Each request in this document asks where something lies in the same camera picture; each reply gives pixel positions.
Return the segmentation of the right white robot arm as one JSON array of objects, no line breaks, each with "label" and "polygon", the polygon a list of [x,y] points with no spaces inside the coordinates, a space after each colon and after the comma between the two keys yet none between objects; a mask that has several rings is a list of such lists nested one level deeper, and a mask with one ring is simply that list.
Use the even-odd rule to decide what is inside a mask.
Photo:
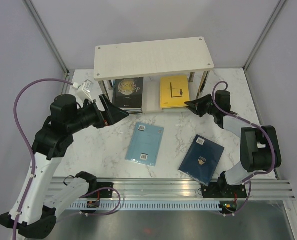
[{"label": "right white robot arm", "polygon": [[218,179],[218,193],[230,196],[235,186],[249,181],[256,175],[266,175],[282,165],[282,156],[276,129],[260,126],[241,118],[231,111],[231,93],[217,90],[202,98],[186,101],[187,108],[199,117],[208,114],[221,129],[240,138],[240,161]]}]

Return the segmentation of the light blue barcode book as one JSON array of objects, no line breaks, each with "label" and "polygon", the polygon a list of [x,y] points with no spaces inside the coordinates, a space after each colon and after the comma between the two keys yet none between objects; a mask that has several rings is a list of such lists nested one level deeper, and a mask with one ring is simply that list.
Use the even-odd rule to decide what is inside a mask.
[{"label": "light blue barcode book", "polygon": [[155,167],[164,134],[164,128],[138,122],[125,159]]}]

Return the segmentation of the green fantasy cover book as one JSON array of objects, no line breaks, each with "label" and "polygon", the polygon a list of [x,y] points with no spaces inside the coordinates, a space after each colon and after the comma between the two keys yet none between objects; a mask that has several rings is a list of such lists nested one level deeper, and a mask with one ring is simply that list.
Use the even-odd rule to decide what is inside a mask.
[{"label": "green fantasy cover book", "polygon": [[142,115],[143,112],[129,112],[129,115],[132,116],[132,115]]}]

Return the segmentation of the purple Robinson Crusoe book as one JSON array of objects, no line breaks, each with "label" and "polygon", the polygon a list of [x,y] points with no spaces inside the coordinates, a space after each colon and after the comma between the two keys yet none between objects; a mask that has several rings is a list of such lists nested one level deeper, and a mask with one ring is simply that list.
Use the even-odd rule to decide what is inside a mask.
[{"label": "purple Robinson Crusoe book", "polygon": [[130,110],[130,111],[127,111],[128,113],[138,113],[138,112],[143,112],[142,110]]}]

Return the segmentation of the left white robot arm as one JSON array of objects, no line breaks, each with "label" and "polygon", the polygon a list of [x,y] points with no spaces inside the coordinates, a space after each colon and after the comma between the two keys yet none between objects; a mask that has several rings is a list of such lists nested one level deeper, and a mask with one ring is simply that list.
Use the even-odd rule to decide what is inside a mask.
[{"label": "left white robot arm", "polygon": [[25,179],[29,188],[23,187],[14,207],[0,216],[0,225],[28,239],[44,239],[73,202],[97,194],[97,177],[81,171],[61,192],[46,199],[55,171],[74,142],[73,135],[91,126],[97,129],[112,126],[129,116],[104,94],[99,99],[103,111],[98,109],[96,102],[87,99],[79,108],[76,97],[70,94],[55,98],[50,116],[35,135],[31,148],[30,172]]}]

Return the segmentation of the navy blue crest book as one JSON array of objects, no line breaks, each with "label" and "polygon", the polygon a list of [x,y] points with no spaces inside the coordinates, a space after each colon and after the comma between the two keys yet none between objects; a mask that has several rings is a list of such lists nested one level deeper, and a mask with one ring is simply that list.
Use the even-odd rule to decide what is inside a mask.
[{"label": "navy blue crest book", "polygon": [[224,150],[223,146],[196,135],[178,170],[208,187]]}]

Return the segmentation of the grey Great Gatsby book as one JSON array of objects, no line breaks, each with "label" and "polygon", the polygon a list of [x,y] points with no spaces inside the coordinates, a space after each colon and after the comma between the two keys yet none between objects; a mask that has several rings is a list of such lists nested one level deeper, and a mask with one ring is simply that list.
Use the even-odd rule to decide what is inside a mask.
[{"label": "grey Great Gatsby book", "polygon": [[191,111],[188,107],[170,107],[170,108],[163,108],[162,111],[164,113],[190,113]]}]

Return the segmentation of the yellow file folder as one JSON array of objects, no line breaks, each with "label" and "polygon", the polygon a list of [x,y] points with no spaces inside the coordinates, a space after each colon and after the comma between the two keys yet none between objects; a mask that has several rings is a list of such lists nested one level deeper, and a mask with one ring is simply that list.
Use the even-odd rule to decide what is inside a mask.
[{"label": "yellow file folder", "polygon": [[160,107],[182,108],[190,101],[189,80],[186,75],[163,76],[160,79]]}]

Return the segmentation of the black Moon and Sixpence book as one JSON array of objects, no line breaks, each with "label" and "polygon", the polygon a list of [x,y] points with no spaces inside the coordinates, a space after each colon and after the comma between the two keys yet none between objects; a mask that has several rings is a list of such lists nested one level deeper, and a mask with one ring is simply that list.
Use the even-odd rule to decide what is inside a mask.
[{"label": "black Moon and Sixpence book", "polygon": [[143,77],[116,79],[113,85],[112,103],[121,109],[141,109],[143,89]]}]

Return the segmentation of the teal sea cover book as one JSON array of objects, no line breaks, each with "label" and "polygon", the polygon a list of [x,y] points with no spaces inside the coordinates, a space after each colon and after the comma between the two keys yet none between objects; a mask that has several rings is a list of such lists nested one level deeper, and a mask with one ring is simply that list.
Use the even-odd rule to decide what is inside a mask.
[{"label": "teal sea cover book", "polygon": [[123,108],[125,111],[143,111],[142,108]]}]

